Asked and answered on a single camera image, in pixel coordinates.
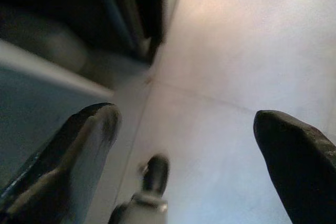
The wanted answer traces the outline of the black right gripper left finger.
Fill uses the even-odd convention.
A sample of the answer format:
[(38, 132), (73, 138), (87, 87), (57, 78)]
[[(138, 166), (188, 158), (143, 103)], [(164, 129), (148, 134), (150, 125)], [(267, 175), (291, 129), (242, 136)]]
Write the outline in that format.
[(1, 190), (1, 223), (83, 223), (120, 121), (112, 103), (73, 114)]

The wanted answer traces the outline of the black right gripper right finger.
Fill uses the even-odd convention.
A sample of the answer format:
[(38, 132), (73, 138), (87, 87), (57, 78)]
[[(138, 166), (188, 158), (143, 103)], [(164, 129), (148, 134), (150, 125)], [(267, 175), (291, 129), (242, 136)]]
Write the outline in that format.
[(254, 136), (292, 223), (335, 223), (335, 145), (281, 111), (260, 110)]

